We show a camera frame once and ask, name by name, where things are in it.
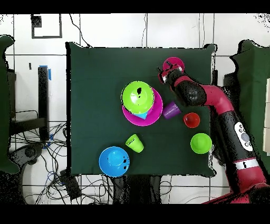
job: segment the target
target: lime green cup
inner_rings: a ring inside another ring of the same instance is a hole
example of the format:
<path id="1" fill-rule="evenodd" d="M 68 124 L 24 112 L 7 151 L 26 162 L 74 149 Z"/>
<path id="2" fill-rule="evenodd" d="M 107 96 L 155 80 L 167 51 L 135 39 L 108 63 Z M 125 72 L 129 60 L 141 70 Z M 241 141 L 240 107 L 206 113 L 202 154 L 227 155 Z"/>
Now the lime green cup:
<path id="1" fill-rule="evenodd" d="M 129 139 L 126 141 L 126 146 L 130 147 L 137 153 L 140 153 L 144 148 L 142 142 L 136 134 L 129 137 Z"/>
<path id="2" fill-rule="evenodd" d="M 212 147 L 212 140 L 207 134 L 198 133 L 192 137 L 190 146 L 197 154 L 208 153 Z"/>

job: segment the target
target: red cup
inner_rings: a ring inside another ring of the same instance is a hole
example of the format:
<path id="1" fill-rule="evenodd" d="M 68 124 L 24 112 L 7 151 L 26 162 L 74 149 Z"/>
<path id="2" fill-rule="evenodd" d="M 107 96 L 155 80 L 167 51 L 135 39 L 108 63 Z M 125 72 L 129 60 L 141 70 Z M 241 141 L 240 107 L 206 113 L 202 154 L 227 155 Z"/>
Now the red cup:
<path id="1" fill-rule="evenodd" d="M 196 113 L 188 113 L 183 116 L 183 121 L 189 128 L 195 128 L 200 124 L 200 117 Z"/>

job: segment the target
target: green bowl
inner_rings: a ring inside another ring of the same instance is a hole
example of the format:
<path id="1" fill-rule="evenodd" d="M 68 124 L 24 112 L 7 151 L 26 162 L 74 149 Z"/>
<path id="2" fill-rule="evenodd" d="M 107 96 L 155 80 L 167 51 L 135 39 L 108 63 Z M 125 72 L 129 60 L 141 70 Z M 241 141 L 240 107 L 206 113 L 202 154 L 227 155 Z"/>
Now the green bowl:
<path id="1" fill-rule="evenodd" d="M 208 153 L 212 147 L 212 140 L 207 134 L 198 133 L 192 137 L 190 146 L 195 153 Z"/>
<path id="2" fill-rule="evenodd" d="M 121 101 L 129 112 L 143 114 L 152 107 L 154 92 L 147 83 L 134 81 L 127 84 L 122 90 Z"/>

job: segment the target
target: purple cup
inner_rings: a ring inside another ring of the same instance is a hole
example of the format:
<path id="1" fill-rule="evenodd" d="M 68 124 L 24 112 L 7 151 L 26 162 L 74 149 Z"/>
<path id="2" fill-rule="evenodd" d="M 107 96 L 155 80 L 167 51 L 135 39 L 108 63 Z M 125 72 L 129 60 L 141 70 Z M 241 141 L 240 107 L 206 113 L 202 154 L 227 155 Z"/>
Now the purple cup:
<path id="1" fill-rule="evenodd" d="M 162 111 L 162 115 L 166 119 L 170 119 L 170 118 L 172 118 L 180 113 L 181 113 L 181 111 L 176 106 L 175 102 L 170 102 Z"/>

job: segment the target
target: blue bowl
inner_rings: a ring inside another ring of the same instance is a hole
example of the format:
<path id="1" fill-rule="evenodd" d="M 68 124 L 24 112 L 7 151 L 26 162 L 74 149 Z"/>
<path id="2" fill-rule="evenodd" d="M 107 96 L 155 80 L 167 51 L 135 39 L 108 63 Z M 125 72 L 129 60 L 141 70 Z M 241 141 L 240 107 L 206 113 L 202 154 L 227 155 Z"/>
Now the blue bowl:
<path id="1" fill-rule="evenodd" d="M 129 168 L 129 155 L 120 147 L 106 148 L 99 156 L 102 172 L 113 178 L 124 175 Z"/>

